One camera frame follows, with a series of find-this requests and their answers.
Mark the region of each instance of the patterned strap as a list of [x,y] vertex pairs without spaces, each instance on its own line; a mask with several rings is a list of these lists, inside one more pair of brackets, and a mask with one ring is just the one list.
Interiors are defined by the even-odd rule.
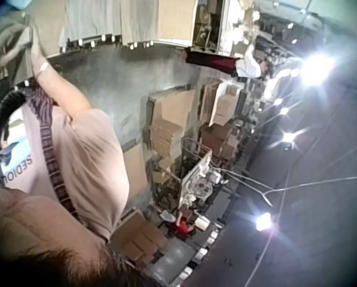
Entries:
[[[78,221],[80,221],[76,208],[68,195],[60,173],[59,164],[52,141],[52,100],[38,86],[34,79],[30,80],[29,87],[19,88],[18,91],[10,91],[0,103],[0,138],[5,123],[10,115],[25,102],[40,122],[41,146],[50,177],[53,190],[64,208]],[[0,166],[0,187],[4,186],[4,175]]]

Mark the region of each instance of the hair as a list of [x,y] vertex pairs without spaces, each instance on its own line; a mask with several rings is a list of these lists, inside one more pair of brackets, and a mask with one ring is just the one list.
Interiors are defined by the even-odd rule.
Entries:
[[126,264],[121,256],[113,253],[109,248],[103,248],[100,251],[99,264],[85,264],[84,262],[79,264],[77,257],[78,255],[69,251],[22,255],[9,261],[2,260],[0,257],[0,285],[28,287],[164,286],[152,276]]

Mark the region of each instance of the man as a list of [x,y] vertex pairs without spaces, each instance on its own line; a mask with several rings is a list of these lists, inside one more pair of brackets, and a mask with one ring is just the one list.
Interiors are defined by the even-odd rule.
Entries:
[[217,69],[233,77],[258,78],[268,71],[268,62],[263,60],[260,64],[253,58],[254,46],[250,45],[242,59],[206,54],[186,49],[186,62],[199,66]]
[[39,122],[22,107],[30,160],[0,188],[0,285],[160,286],[128,266],[107,244],[125,207],[129,183],[109,117],[63,79],[41,53],[36,29],[31,61],[53,108],[53,146],[76,220],[50,185]]

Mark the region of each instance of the red shirt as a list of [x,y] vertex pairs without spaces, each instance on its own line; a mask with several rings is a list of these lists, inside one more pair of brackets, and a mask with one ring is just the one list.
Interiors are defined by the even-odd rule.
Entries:
[[179,223],[179,226],[175,225],[177,232],[181,234],[188,234],[189,233],[189,228],[186,225],[185,221],[182,221]]

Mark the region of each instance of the beige t-shirt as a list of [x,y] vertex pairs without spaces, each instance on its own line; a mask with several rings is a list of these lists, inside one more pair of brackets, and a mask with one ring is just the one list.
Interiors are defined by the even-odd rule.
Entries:
[[[6,186],[58,201],[42,154],[39,122],[27,104],[22,113],[30,156],[18,165],[20,174],[16,168],[5,175]],[[91,109],[72,121],[57,106],[52,116],[53,145],[66,190],[83,224],[109,240],[129,193],[123,152],[109,117]]]

